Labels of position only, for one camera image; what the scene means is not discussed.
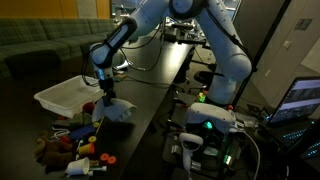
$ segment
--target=couch cushion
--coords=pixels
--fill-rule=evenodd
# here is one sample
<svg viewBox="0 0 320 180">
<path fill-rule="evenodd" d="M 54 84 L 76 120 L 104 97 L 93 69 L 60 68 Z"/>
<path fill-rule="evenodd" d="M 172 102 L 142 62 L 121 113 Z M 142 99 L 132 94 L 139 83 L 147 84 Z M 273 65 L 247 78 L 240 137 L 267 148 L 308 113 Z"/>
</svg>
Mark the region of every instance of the couch cushion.
<svg viewBox="0 0 320 180">
<path fill-rule="evenodd" d="M 94 34 L 95 36 L 101 36 L 103 39 L 106 39 L 107 37 L 108 37 L 108 34 L 111 34 L 111 32 L 110 33 L 97 33 L 97 34 Z"/>
<path fill-rule="evenodd" d="M 94 44 L 96 42 L 101 42 L 103 40 L 104 38 L 102 36 L 84 35 L 84 36 L 59 38 L 59 39 L 54 39 L 53 41 L 67 44 L 69 46 L 71 56 L 75 57 L 75 56 L 82 55 L 81 48 L 80 48 L 81 45 L 88 44 L 88 43 Z"/>
<path fill-rule="evenodd" d="M 8 66 L 5 64 L 4 59 L 7 56 L 4 54 L 0 54 L 0 78 L 10 76 L 10 71 Z"/>
<path fill-rule="evenodd" d="M 110 33 L 115 29 L 113 19 L 88 19 L 92 34 Z"/>
<path fill-rule="evenodd" d="M 39 19 L 15 19 L 25 42 L 47 40 L 47 35 Z"/>
<path fill-rule="evenodd" d="M 40 50 L 8 56 L 5 60 L 11 75 L 22 79 L 26 76 L 59 67 L 61 59 L 55 50 Z"/>
<path fill-rule="evenodd" d="M 24 43 L 14 19 L 0 19 L 0 45 Z"/>
<path fill-rule="evenodd" d="M 48 39 L 91 34 L 86 19 L 40 19 Z"/>
<path fill-rule="evenodd" d="M 55 50 L 62 60 L 71 58 L 68 45 L 54 41 L 38 41 L 0 46 L 0 77 L 10 76 L 10 71 L 4 63 L 5 58 L 12 55 L 40 50 Z"/>
</svg>

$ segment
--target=green light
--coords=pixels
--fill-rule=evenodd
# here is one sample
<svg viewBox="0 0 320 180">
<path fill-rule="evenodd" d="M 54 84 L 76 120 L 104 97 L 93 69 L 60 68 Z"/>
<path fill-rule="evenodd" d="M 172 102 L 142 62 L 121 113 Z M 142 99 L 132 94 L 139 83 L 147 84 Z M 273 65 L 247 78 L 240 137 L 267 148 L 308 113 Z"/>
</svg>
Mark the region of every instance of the green light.
<svg viewBox="0 0 320 180">
<path fill-rule="evenodd" d="M 225 155 L 223 163 L 229 165 L 230 161 L 231 161 L 231 156 Z"/>
<path fill-rule="evenodd" d="M 206 122 L 206 123 L 204 124 L 204 127 L 211 130 L 211 129 L 212 129 L 212 124 L 211 124 L 211 122 Z"/>
<path fill-rule="evenodd" d="M 205 96 L 201 96 L 200 98 L 199 98 L 199 101 L 200 102 L 204 102 L 206 100 L 206 97 Z"/>
</svg>

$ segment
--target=green couch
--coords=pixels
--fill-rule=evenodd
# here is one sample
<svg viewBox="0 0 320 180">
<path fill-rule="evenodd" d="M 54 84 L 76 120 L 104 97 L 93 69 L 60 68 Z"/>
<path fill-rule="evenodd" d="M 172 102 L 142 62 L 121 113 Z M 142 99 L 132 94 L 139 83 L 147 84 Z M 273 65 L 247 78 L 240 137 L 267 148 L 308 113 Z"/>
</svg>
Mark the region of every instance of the green couch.
<svg viewBox="0 0 320 180">
<path fill-rule="evenodd" d="M 81 45 L 101 42 L 114 29 L 112 19 L 0 19 L 0 78 L 10 76 L 7 57 L 54 50 L 67 60 L 82 55 Z"/>
</svg>

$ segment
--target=white plastic bin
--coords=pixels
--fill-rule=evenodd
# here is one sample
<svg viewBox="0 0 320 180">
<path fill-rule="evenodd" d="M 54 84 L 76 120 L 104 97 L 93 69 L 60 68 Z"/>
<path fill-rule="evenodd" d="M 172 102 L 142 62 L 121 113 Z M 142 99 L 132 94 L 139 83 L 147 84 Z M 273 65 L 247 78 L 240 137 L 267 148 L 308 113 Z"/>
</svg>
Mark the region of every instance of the white plastic bin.
<svg viewBox="0 0 320 180">
<path fill-rule="evenodd" d="M 97 79 L 86 77 L 90 84 L 98 83 Z M 82 112 L 82 106 L 88 102 L 97 101 L 103 96 L 103 90 L 87 86 L 81 75 L 66 80 L 34 95 L 41 106 L 62 116 L 73 118 Z"/>
</svg>

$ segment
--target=chair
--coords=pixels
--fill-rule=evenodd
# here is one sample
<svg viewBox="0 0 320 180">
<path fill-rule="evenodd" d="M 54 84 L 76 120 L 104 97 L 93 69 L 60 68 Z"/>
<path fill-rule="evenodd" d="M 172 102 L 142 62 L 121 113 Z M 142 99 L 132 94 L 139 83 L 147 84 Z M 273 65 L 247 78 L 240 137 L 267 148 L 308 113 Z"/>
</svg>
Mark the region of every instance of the chair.
<svg viewBox="0 0 320 180">
<path fill-rule="evenodd" d="M 191 93 L 191 90 L 193 89 L 199 89 L 199 90 L 208 90 L 210 85 L 211 85 L 211 82 L 212 82 L 212 79 L 213 79 L 213 76 L 215 74 L 215 70 L 217 68 L 217 65 L 216 64 L 206 64 L 206 63 L 201 63 L 201 64 L 205 64 L 208 69 L 210 69 L 211 71 L 197 71 L 193 78 L 202 83 L 202 86 L 196 86 L 196 87 L 191 87 L 189 88 L 188 90 L 188 93 Z"/>
</svg>

